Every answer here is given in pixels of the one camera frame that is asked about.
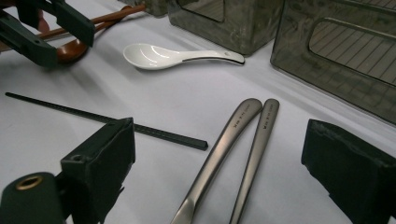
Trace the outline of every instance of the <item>spoon handle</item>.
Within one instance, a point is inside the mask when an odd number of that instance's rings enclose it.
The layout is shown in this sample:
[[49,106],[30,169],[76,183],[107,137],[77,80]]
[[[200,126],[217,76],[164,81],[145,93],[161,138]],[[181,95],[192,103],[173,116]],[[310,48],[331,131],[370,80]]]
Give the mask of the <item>spoon handle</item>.
[[248,156],[245,174],[233,207],[230,224],[238,224],[241,219],[253,179],[257,173],[260,161],[262,160],[262,154],[265,151],[271,131],[274,127],[278,109],[279,101],[276,99],[268,99],[264,103],[264,108],[262,109],[259,124],[257,125],[256,133],[254,135],[253,145]]
[[[117,21],[119,19],[122,19],[122,18],[130,15],[130,14],[134,14],[136,12],[143,11],[143,10],[145,10],[144,5],[140,5],[140,6],[136,6],[136,7],[126,6],[126,7],[123,7],[120,11],[112,12],[105,16],[93,18],[93,19],[91,19],[91,21],[93,24],[98,24],[98,23],[106,22],[106,21]],[[42,39],[49,39],[49,38],[55,37],[56,35],[62,35],[65,33],[67,33],[67,31],[64,28],[58,28],[58,29],[48,31],[43,34],[39,34],[38,37],[40,37]]]
[[261,110],[262,103],[257,99],[247,99],[235,109],[171,224],[192,222],[197,206],[209,190],[210,183],[215,178],[233,143]]
[[228,50],[197,50],[184,52],[185,59],[183,62],[198,60],[198,59],[209,59],[209,60],[226,60],[232,63],[244,64],[245,58],[241,54],[228,51]]

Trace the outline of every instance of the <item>gray plastic box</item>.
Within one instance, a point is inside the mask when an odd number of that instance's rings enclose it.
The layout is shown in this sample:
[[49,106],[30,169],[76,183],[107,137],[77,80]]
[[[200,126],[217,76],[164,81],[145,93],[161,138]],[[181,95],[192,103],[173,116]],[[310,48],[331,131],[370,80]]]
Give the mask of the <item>gray plastic box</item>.
[[250,55],[275,38],[282,0],[169,0],[171,24]]
[[166,0],[119,0],[129,6],[145,4],[146,12],[154,17],[163,17],[168,12]]
[[396,124],[396,0],[286,0],[271,63]]

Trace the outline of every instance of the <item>stainless steel utensil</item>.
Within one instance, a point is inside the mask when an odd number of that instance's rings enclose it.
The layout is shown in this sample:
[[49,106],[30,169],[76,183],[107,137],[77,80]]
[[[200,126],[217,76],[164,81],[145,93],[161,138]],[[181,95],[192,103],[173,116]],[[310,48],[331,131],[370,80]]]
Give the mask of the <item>stainless steel utensil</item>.
[[261,110],[262,103],[257,99],[247,99],[236,108],[195,178],[185,200],[172,220],[172,224],[190,224],[192,222],[196,208],[208,191],[210,183],[215,178],[233,143]]
[[241,219],[248,195],[250,193],[253,179],[262,160],[262,154],[265,151],[271,131],[274,127],[277,111],[279,109],[279,101],[268,99],[264,103],[262,114],[260,115],[259,124],[253,139],[253,145],[247,160],[247,168],[245,169],[244,178],[236,198],[233,214],[231,215],[230,224],[239,223]]

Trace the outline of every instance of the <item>metal spoon handle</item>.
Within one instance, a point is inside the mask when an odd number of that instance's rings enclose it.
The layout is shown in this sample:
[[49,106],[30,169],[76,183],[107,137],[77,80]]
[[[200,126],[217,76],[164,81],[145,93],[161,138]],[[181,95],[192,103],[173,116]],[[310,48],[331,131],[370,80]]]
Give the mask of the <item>metal spoon handle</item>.
[[264,103],[264,108],[254,135],[253,145],[247,160],[247,168],[236,198],[233,214],[231,215],[230,224],[238,223],[242,216],[254,176],[257,173],[260,161],[262,160],[262,154],[265,151],[265,147],[267,146],[271,131],[274,127],[278,109],[278,100],[269,99]]
[[183,204],[172,220],[172,224],[191,223],[197,206],[208,191],[210,183],[216,176],[233,143],[261,110],[262,103],[256,99],[247,99],[236,108],[195,178]]
[[245,57],[241,54],[228,51],[228,50],[196,50],[196,51],[181,51],[180,56],[184,56],[183,62],[198,60],[198,59],[215,59],[215,60],[226,60],[233,63],[244,64]]

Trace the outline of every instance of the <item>black clamp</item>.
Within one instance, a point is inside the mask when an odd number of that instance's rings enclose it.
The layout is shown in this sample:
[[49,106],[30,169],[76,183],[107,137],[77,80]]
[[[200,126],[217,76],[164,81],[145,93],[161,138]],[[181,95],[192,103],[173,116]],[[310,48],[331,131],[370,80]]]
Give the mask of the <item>black clamp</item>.
[[[20,21],[37,27],[37,12],[42,9],[57,18],[57,23],[87,46],[93,45],[93,23],[66,4],[64,0],[18,0],[16,2]],[[20,21],[0,11],[0,40],[41,66],[57,64],[56,48],[36,37],[23,27]]]

